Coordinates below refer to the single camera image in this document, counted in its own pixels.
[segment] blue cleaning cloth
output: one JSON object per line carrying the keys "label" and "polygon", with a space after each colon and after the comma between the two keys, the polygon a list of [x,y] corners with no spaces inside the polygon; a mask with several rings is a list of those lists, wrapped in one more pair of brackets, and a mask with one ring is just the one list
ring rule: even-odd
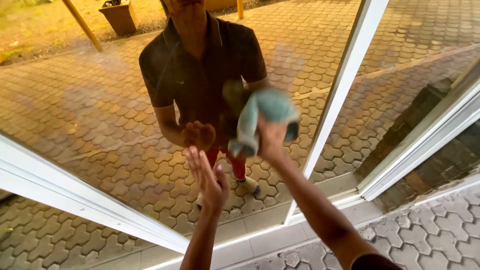
{"label": "blue cleaning cloth", "polygon": [[[227,103],[235,103],[232,97],[239,97],[239,91],[243,90],[236,84],[235,87],[228,87],[230,95],[226,94],[224,88],[224,97]],[[260,112],[267,122],[287,123],[287,134],[284,141],[294,141],[299,133],[299,118],[300,113],[295,108],[295,105],[290,102],[288,96],[284,91],[278,90],[274,87],[267,87],[265,89],[257,90],[249,93],[248,101],[240,110],[238,100],[236,105],[233,105],[232,110],[235,114],[239,113],[237,124],[237,137],[229,140],[228,151],[230,155],[237,157],[242,150],[245,150],[247,157],[255,156],[258,152],[258,139],[255,136],[257,131],[258,113]]]}

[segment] sleeve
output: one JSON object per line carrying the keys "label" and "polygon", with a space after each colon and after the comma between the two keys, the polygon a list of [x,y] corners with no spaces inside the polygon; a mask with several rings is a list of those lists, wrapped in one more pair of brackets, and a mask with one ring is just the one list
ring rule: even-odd
{"label": "sleeve", "polygon": [[378,254],[367,254],[358,257],[351,270],[402,270],[397,264]]}
{"label": "sleeve", "polygon": [[145,87],[152,101],[152,106],[154,108],[161,108],[173,105],[172,88],[168,85],[168,80],[165,79],[168,78],[168,76],[164,74],[164,79],[162,79],[161,82],[158,81],[165,66],[152,65],[145,51],[140,54],[138,62],[142,77],[144,78]]}
{"label": "sleeve", "polygon": [[264,57],[253,30],[249,29],[241,65],[241,75],[247,83],[255,83],[267,77]]}

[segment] man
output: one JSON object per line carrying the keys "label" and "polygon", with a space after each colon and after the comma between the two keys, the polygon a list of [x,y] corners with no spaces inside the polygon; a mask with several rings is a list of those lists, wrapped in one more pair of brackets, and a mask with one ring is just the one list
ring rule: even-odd
{"label": "man", "polygon": [[[268,85],[265,62],[253,30],[212,17],[205,0],[161,0],[167,27],[140,54],[139,63],[163,136],[181,147],[197,146],[213,167],[227,155],[240,185],[260,192],[245,176],[245,158],[227,153],[225,126],[233,113],[222,97],[228,80],[254,90]],[[173,102],[180,119],[177,123]],[[200,193],[197,205],[201,207]]]}
{"label": "man", "polygon": [[[282,144],[286,124],[267,123],[260,115],[260,155],[274,168],[305,215],[312,229],[333,251],[345,270],[400,270],[400,267],[369,245],[347,218],[310,183],[294,165]],[[222,167],[210,168],[206,154],[196,147],[187,149],[187,164],[205,202],[193,231],[180,270],[210,269],[216,225],[228,199],[229,182]]]}

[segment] polo shirt collar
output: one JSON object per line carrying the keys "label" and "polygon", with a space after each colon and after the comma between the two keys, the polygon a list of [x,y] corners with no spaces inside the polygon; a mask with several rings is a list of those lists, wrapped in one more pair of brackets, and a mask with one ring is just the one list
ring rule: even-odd
{"label": "polo shirt collar", "polygon": [[[221,47],[223,46],[222,37],[220,35],[220,27],[218,20],[207,13],[207,46],[208,47]],[[180,42],[180,35],[175,29],[172,18],[167,21],[167,27],[163,30],[163,37],[169,49],[172,49]]]}

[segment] shoe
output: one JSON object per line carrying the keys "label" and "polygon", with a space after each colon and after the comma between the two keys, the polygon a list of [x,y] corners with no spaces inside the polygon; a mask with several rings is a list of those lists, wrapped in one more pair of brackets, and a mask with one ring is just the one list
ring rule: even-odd
{"label": "shoe", "polygon": [[260,193],[260,186],[258,185],[258,182],[248,176],[245,177],[245,181],[239,181],[239,183],[254,195]]}
{"label": "shoe", "polygon": [[199,210],[202,210],[202,207],[204,206],[204,195],[199,192],[198,197],[197,197],[197,207]]}

